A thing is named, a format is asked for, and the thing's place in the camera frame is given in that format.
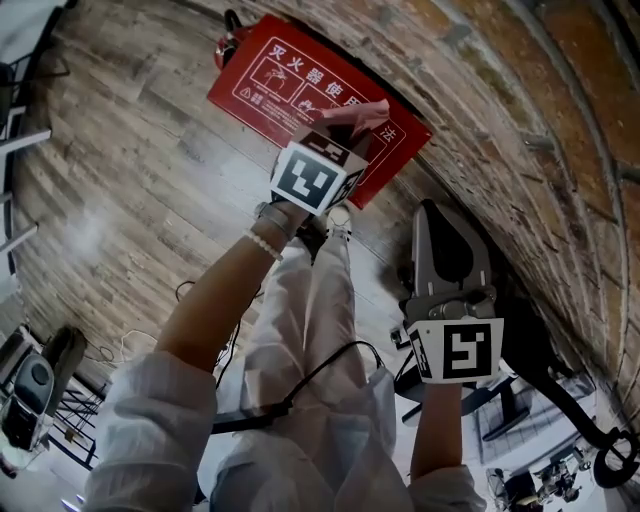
red sign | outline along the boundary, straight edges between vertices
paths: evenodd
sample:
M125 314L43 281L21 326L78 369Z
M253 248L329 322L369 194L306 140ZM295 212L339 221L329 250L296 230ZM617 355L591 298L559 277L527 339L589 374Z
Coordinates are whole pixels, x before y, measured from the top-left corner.
M351 201L363 208L431 138L384 89L289 23L267 15L209 91L210 101L280 147L320 109L387 99L390 119L373 130L369 167Z

wooden floor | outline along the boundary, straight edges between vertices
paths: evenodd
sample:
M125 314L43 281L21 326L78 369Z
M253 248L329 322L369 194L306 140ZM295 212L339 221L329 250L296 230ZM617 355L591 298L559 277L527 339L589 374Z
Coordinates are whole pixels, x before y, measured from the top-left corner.
M70 323L91 342L89 358L108 347L119 361L121 337L157 336L176 286L220 257L268 197L278 148L206 100L223 34L219 17L170 1L81 1L65 13L57 51L71 76L39 91L53 138L22 157L14 179L17 224L40 225L15 257L42 338ZM409 256L412 213L432 192L411 162L355 219L357 332L386 361L402 320L395 267ZM260 306L245 314L242 346ZM152 347L134 333L123 355ZM115 367L86 359L81 373L100 382Z

beaded bracelet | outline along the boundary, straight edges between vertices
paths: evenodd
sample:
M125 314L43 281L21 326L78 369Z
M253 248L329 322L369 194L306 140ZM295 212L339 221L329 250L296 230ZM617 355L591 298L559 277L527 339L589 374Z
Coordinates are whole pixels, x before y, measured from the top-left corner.
M253 240L253 242L255 242L262 249L267 251L269 253L269 255L272 256L275 260L282 261L282 254L280 254L278 251L276 251L273 247L271 247L267 242L265 242L262 238L260 238L258 235L256 235L250 229L245 229L244 230L244 236L246 236L247 238Z

fire extinguisher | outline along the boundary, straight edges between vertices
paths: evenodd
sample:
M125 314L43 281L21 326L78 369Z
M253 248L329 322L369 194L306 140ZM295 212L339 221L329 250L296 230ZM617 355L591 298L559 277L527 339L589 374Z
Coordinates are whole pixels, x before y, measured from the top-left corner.
M214 54L216 66L220 70L229 63L231 57L233 57L240 44L247 38L253 28L252 26L243 27L242 23L240 23L240 18L231 9L224 13L224 26L227 29L227 34L218 41Z

white sneaker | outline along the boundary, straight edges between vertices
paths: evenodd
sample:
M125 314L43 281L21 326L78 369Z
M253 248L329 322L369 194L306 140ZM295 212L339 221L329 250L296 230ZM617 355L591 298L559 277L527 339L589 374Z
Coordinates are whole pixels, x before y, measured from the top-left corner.
M336 206L327 214L327 236L351 240L351 213L346 206Z

